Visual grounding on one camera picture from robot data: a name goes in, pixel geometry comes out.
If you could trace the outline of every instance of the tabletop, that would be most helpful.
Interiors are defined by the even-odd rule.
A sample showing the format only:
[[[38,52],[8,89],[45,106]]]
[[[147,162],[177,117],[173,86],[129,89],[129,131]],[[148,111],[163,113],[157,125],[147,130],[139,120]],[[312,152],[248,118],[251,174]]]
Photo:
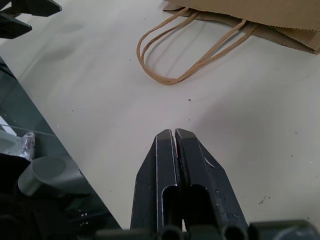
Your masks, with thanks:
[[[248,222],[320,227],[319,56],[251,36],[165,86],[136,57],[140,37],[170,16],[165,2],[56,2],[63,10],[51,17],[21,16],[33,30],[3,40],[0,56],[123,228],[153,138],[176,128],[194,132],[224,167]],[[147,63],[177,77],[229,29],[196,20]]]

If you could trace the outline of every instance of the brown paper bag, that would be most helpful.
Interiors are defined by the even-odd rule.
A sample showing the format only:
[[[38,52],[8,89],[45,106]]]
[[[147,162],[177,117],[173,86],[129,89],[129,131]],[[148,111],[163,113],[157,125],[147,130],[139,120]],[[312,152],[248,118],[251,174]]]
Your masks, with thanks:
[[[164,11],[202,11],[196,19],[234,26],[241,19],[259,23],[252,35],[312,54],[320,53],[318,0],[167,0]]]
[[[159,83],[173,85],[185,80],[205,65],[228,54],[248,39],[250,35],[256,35],[308,53],[318,54],[320,52],[320,1],[318,2],[318,0],[308,0],[306,6],[304,6],[305,1],[302,0],[167,1],[170,3],[163,10],[174,15],[144,34],[136,50],[138,60],[144,71]],[[187,18],[175,27],[154,37],[146,44],[142,53],[140,52],[142,42],[148,35],[179,16],[186,16]],[[194,19],[218,21],[231,25],[233,28],[180,77],[163,77],[151,70],[144,62],[149,47],[163,36],[176,29],[183,28]],[[244,31],[245,35],[221,52],[215,53],[219,46],[238,30]]]

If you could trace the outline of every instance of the black plastic part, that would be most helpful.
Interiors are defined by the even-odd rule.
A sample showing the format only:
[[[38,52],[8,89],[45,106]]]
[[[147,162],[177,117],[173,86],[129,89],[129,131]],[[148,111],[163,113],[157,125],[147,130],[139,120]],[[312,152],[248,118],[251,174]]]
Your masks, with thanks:
[[[53,0],[12,0],[11,4],[17,12],[40,17],[49,17],[62,10]]]
[[[248,227],[222,166],[193,132],[176,129],[175,139],[159,133],[137,174],[131,230],[97,239],[320,240],[306,221]]]
[[[0,9],[11,2],[11,7],[0,11],[0,38],[14,39],[32,30],[32,27],[15,19],[20,14],[49,17],[62,10],[53,0],[2,0]]]
[[[168,224],[181,226],[176,164],[174,138],[164,130],[154,138],[136,176],[131,228],[156,232]]]
[[[33,207],[40,239],[73,240],[75,234],[67,217],[51,201],[39,200]]]
[[[30,32],[32,27],[14,17],[2,12],[0,13],[0,38],[14,39],[27,32]]]

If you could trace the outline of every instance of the paper bag handle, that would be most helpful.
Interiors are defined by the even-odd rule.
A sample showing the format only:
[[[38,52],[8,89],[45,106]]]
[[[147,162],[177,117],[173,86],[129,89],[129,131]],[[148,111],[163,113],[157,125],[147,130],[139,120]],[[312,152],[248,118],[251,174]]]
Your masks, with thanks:
[[[174,14],[173,16],[169,17],[167,20],[163,21],[162,23],[160,23],[158,26],[154,27],[153,29],[151,29],[150,31],[148,31],[146,34],[144,34],[141,39],[138,42],[138,45],[136,47],[136,55],[137,58],[143,68],[143,70],[154,80],[156,80],[157,82],[164,84],[164,85],[174,85],[177,84],[185,79],[187,79],[188,77],[190,77],[191,75],[195,74],[197,71],[199,71],[202,67],[204,67],[205,65],[209,64],[210,62],[213,62],[214,60],[217,60],[221,57],[223,57],[224,55],[226,55],[227,53],[229,53],[231,50],[233,50],[234,48],[236,48],[237,46],[239,46],[241,43],[243,43],[246,39],[248,39],[250,37],[250,35],[253,33],[253,31],[256,29],[257,26],[252,27],[252,29],[250,29],[243,37],[241,37],[239,40],[237,40],[235,43],[231,44],[230,46],[228,46],[227,48],[225,48],[224,50],[222,50],[221,52],[213,55],[212,57],[208,58],[215,50],[217,50],[217,48],[225,41],[227,40],[232,34],[234,34],[236,31],[238,31],[245,23],[246,20],[242,20],[241,23],[239,23],[238,25],[236,25],[234,28],[232,28],[231,30],[229,30],[223,37],[221,37],[219,39],[219,41],[212,47],[209,49],[209,51],[203,55],[202,58],[200,58],[192,67],[190,67],[185,73],[183,73],[180,77],[178,78],[169,78],[169,77],[164,77],[164,76],[160,76],[157,73],[155,73],[153,70],[151,70],[146,64],[145,64],[145,54],[146,51],[150,48],[150,46],[157,40],[159,40],[160,38],[162,38],[163,36],[167,35],[168,33],[172,32],[175,29],[178,28],[182,28],[185,27],[186,25],[188,25],[189,23],[191,23],[196,16],[200,13],[200,12],[194,12],[191,14],[191,16],[189,16],[186,20],[184,20],[183,22],[179,23],[178,25],[162,32],[161,34],[159,34],[158,36],[156,36],[155,38],[153,38],[151,41],[148,42],[148,44],[144,47],[142,53],[140,54],[140,49],[141,49],[141,44],[143,42],[143,40],[152,32],[162,28],[163,26],[167,25],[168,23],[172,22],[173,20],[175,20],[177,17],[183,15],[184,13],[186,13],[189,10],[188,7],[185,7],[184,9],[180,10],[179,12],[177,12],[176,14]]]

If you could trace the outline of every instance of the black mechanical part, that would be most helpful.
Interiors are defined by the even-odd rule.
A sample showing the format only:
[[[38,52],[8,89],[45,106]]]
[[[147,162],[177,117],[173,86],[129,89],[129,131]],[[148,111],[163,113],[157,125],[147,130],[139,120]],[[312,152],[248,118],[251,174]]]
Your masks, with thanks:
[[[0,11],[0,38],[14,39],[32,30],[32,27],[15,19],[20,14],[49,17],[62,10],[53,0],[0,0],[0,9],[9,2],[11,7]]]
[[[0,153],[1,240],[74,240],[77,235],[93,235],[97,230],[105,228],[120,229],[94,190],[91,188],[91,192],[87,192],[88,183],[79,181],[79,175],[75,174],[76,169],[70,169],[75,165],[70,164],[69,160],[65,159],[68,165],[65,182],[61,181],[61,178],[57,181],[60,181],[61,186],[65,186],[73,177],[75,185],[69,184],[74,188],[72,193],[67,188],[61,189],[60,195],[40,191],[31,197],[26,196],[19,188],[18,178],[28,171],[35,161],[36,159],[30,163],[23,157]],[[42,174],[49,177],[46,170],[42,170]]]
[[[182,232],[182,222],[186,232]],[[99,240],[320,240],[307,221],[248,226],[227,174],[193,132],[156,135],[137,176],[131,230]]]
[[[6,65],[5,63],[1,63],[1,62],[0,62],[0,72],[3,72],[3,73],[9,75],[10,77],[12,77],[12,78],[14,78],[14,79],[16,78],[16,77],[12,74],[12,72],[8,69],[8,67],[7,67],[7,65]]]

